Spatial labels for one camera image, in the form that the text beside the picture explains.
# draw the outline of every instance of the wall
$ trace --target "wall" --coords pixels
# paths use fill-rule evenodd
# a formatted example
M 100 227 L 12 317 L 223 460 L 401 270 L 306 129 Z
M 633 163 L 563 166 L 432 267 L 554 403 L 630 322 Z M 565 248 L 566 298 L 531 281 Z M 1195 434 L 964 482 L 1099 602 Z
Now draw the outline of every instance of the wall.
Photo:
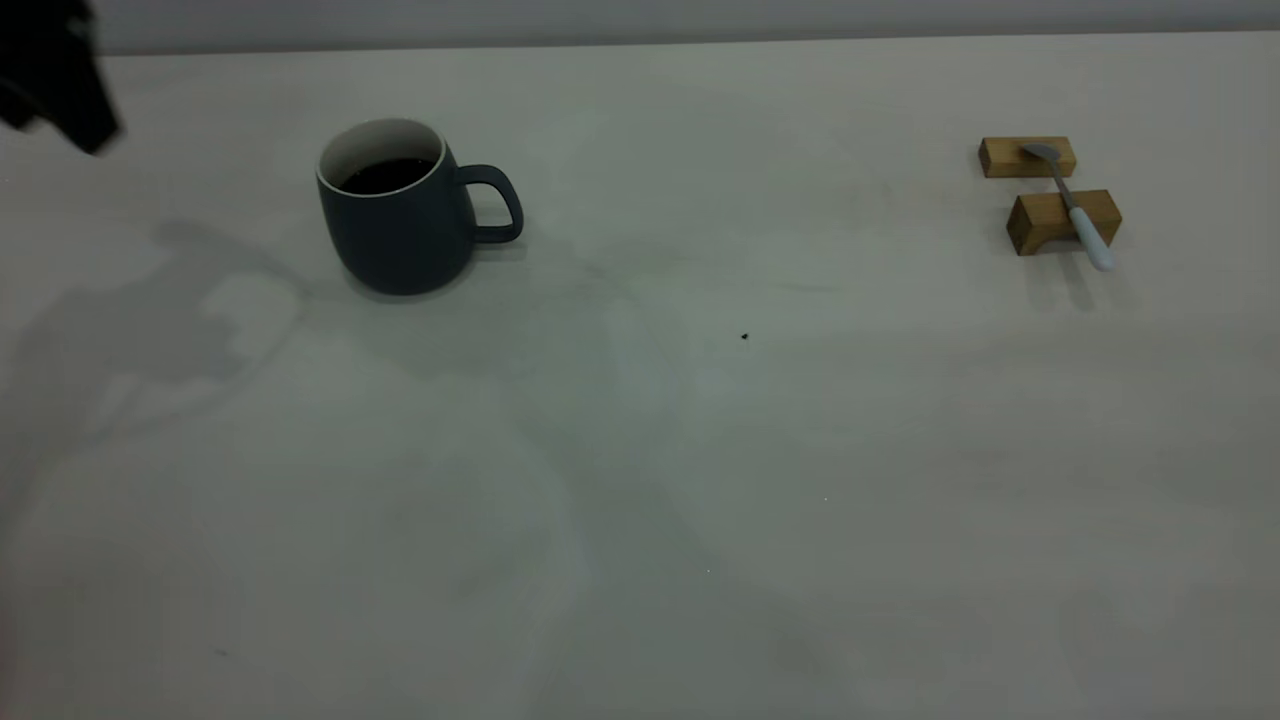
M 113 53 L 1280 27 L 1275 0 L 97 0 Z

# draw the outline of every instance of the mug rim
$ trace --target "mug rim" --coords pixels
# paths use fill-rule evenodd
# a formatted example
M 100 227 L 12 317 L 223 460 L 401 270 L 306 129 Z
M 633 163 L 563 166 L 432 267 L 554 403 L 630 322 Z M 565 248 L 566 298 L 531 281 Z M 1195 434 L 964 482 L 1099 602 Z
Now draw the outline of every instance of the mug rim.
M 353 133 L 353 132 L 356 132 L 358 129 L 367 128 L 370 126 L 383 124 L 383 123 L 410 123 L 410 124 L 415 124 L 415 126 L 425 129 L 426 132 L 434 135 L 435 138 L 440 141 L 440 156 L 435 160 L 435 165 L 431 165 L 431 169 L 428 170 L 426 174 L 424 174 L 422 177 L 417 178 L 416 181 L 406 184 L 404 187 L 398 187 L 398 188 L 392 190 L 389 192 L 379 192 L 376 195 L 361 195 L 361 193 L 355 193 L 355 192 L 347 192 L 346 190 L 335 187 L 333 183 L 330 183 L 329 179 L 324 177 L 324 172 L 321 170 L 321 165 L 324 164 L 325 155 L 329 154 L 329 150 L 333 149 L 334 143 L 337 143 L 339 140 L 343 140 L 344 137 L 347 137 L 348 135 L 351 135 L 351 133 Z M 440 167 L 444 165 L 444 156 L 448 152 L 449 152 L 449 141 L 447 141 L 444 138 L 444 136 L 440 135 L 435 128 L 433 128 L 431 126 L 424 123 L 422 120 L 415 120 L 413 118 L 401 118 L 401 117 L 372 118 L 372 119 L 369 119 L 369 120 L 364 120 L 364 122 L 356 123 L 356 124 L 351 126 L 349 128 L 347 128 L 347 129 L 339 132 L 338 135 L 333 136 L 332 138 L 329 138 L 329 142 L 325 143 L 324 150 L 320 151 L 320 159 L 316 160 L 316 179 L 319 179 L 320 183 L 326 190 L 329 190 L 332 192 L 337 192 L 338 195 L 343 195 L 343 196 L 347 196 L 347 197 L 388 197 L 390 195 L 398 195 L 401 192 L 406 192 L 406 191 L 412 190 L 412 188 L 417 187 L 419 184 L 426 182 L 428 178 L 430 178 L 431 176 L 435 174 L 435 170 L 440 169 Z

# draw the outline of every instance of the coffee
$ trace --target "coffee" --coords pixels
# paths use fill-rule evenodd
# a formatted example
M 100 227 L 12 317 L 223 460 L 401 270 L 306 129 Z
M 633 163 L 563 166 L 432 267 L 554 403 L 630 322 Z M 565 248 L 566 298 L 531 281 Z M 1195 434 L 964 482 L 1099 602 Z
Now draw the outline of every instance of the coffee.
M 431 172 L 436 160 L 399 158 L 364 168 L 347 178 L 339 190 L 352 195 L 381 195 L 408 187 Z

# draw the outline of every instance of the dark object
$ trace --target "dark object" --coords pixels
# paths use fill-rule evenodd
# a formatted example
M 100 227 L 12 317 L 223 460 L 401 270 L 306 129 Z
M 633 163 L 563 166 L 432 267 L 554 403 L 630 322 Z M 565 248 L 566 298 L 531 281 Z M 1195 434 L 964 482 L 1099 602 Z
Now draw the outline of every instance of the dark object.
M 439 158 L 419 160 L 417 158 L 402 158 L 370 165 L 364 170 L 356 170 L 351 179 L 342 183 L 342 191 L 352 195 L 381 195 L 396 192 L 402 187 L 408 187 L 422 178 L 439 161 Z
M 410 160 L 430 167 L 425 176 L 420 165 L 413 167 L 420 177 L 406 184 Z M 396 190 L 351 192 L 357 176 L 366 178 L 357 184 Z M 511 242 L 525 227 L 520 199 L 502 170 L 458 168 L 444 138 L 413 120 L 371 120 L 339 135 L 320 156 L 316 182 L 342 264 L 388 295 L 435 290 L 462 272 L 475 243 Z M 466 188 L 471 183 L 490 184 L 502 193 L 511 210 L 509 225 L 476 225 Z
M 120 129 L 93 63 L 93 15 L 83 0 L 0 0 L 0 119 L 18 129 L 54 123 L 97 152 Z

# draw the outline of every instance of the mug handle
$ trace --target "mug handle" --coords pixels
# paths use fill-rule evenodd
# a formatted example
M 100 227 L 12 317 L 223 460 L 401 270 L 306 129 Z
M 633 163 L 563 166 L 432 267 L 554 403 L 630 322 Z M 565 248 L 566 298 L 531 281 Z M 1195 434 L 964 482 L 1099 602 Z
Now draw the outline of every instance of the mug handle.
M 520 206 L 520 197 L 516 196 L 516 188 L 511 186 L 506 173 L 493 165 L 467 165 L 458 168 L 456 178 L 458 184 L 481 183 L 493 187 L 502 195 L 507 210 L 511 211 L 509 225 L 477 227 L 476 242 L 511 242 L 520 237 L 525 229 L 525 209 Z

